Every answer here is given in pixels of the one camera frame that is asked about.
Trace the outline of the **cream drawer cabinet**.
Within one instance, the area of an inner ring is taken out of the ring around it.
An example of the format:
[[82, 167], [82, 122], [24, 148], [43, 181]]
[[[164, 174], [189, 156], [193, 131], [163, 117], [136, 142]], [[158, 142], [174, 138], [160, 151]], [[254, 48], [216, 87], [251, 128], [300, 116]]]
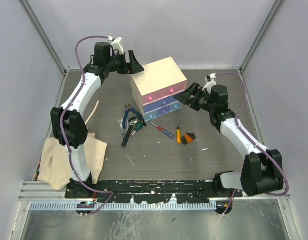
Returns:
[[143, 72], [130, 76], [133, 100], [142, 116], [144, 116], [144, 113], [141, 96], [153, 92], [159, 93], [159, 91], [163, 88], [182, 81], [187, 81], [185, 75], [182, 73], [172, 57], [167, 57], [146, 64], [143, 68]]

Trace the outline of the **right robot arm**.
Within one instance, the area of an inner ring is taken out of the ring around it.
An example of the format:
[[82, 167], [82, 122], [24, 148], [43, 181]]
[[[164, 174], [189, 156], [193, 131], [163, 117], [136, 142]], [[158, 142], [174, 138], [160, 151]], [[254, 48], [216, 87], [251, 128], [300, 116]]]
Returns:
[[217, 173], [213, 179], [213, 191], [219, 197], [231, 189], [244, 191], [248, 196], [270, 194], [283, 189], [282, 156], [277, 150], [269, 150], [259, 143], [236, 119], [228, 107], [228, 92], [223, 85], [209, 90], [193, 83], [187, 90], [175, 96], [183, 105], [195, 111], [209, 113], [211, 124], [236, 147], [243, 157], [241, 172]]

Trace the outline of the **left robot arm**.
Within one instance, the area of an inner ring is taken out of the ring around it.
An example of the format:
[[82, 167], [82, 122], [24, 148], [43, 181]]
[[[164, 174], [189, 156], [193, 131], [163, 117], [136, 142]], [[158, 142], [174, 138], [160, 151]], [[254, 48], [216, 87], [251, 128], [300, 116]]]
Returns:
[[89, 198], [94, 192], [84, 150], [88, 130], [82, 115], [86, 106], [110, 73], [133, 75], [144, 70], [132, 50], [128, 51], [129, 59], [126, 60], [121, 42], [122, 37], [117, 37], [95, 43], [89, 63], [80, 67], [81, 78], [76, 88], [60, 107], [54, 107], [50, 112], [53, 136], [69, 158], [71, 176], [67, 191], [82, 198]]

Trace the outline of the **large pink drawer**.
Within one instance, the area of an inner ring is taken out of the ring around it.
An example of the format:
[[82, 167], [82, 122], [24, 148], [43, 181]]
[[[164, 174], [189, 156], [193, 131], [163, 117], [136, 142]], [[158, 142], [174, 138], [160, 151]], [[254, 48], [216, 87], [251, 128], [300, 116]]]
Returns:
[[159, 91], [157, 97], [160, 99], [184, 91], [186, 89], [186, 84], [187, 81], [182, 81], [180, 83], [165, 87]]

